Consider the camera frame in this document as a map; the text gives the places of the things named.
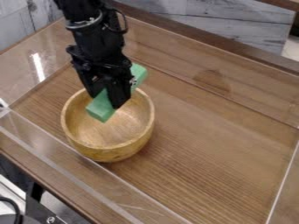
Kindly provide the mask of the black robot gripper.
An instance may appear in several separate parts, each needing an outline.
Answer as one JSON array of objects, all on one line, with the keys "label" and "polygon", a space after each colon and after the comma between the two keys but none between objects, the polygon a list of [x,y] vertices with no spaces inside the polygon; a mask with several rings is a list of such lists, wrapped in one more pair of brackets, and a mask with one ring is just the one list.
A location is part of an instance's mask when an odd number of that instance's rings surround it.
[{"label": "black robot gripper", "polygon": [[119,109],[131,98],[132,62],[123,54],[127,27],[122,27],[116,11],[71,11],[64,16],[75,39],[67,52],[83,86],[92,98],[107,87],[112,108]]}]

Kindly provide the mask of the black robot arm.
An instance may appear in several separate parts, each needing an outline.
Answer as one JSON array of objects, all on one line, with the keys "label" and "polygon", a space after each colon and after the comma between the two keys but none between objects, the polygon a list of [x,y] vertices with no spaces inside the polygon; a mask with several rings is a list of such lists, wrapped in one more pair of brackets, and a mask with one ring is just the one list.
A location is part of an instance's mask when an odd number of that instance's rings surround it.
[{"label": "black robot arm", "polygon": [[107,90],[119,109],[131,98],[132,62],[124,55],[127,16],[106,0],[54,0],[75,44],[66,49],[88,95]]}]

